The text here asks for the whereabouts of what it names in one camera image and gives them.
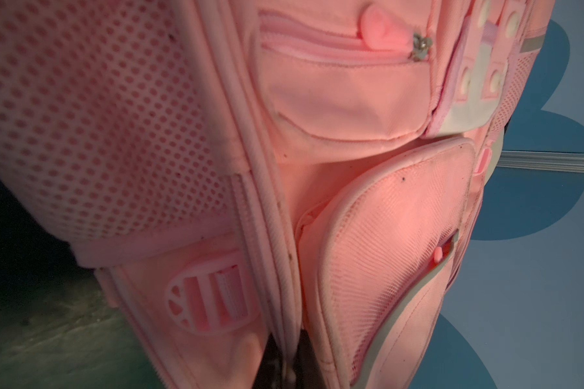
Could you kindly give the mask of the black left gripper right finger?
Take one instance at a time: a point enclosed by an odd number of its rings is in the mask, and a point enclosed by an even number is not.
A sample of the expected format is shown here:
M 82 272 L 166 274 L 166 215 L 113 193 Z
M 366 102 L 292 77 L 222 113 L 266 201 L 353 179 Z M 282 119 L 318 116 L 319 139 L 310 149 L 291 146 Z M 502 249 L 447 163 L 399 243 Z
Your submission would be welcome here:
M 309 335 L 301 335 L 295 357 L 296 389 L 326 389 Z

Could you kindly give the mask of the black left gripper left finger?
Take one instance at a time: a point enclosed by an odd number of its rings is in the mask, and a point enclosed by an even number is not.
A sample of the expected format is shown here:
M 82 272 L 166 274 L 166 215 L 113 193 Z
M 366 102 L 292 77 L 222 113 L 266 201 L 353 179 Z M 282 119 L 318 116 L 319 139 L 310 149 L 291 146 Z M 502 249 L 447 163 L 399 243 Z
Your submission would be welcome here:
M 283 389 L 283 387 L 283 356 L 274 337 L 270 335 L 251 388 Z

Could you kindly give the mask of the pink backpack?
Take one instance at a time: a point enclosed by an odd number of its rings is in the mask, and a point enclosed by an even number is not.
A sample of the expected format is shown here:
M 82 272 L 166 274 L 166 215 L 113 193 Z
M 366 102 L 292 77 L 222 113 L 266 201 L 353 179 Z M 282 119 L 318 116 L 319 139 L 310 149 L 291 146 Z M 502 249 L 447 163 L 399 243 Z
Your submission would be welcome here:
M 0 180 L 170 388 L 407 388 L 551 1 L 0 1 Z

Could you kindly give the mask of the aluminium back rail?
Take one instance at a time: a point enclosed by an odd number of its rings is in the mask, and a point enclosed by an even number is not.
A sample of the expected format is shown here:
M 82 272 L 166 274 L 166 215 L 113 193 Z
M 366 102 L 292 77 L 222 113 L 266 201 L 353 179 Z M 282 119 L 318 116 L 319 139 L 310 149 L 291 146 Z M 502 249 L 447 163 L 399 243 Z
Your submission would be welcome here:
M 503 151 L 498 168 L 584 173 L 584 153 Z

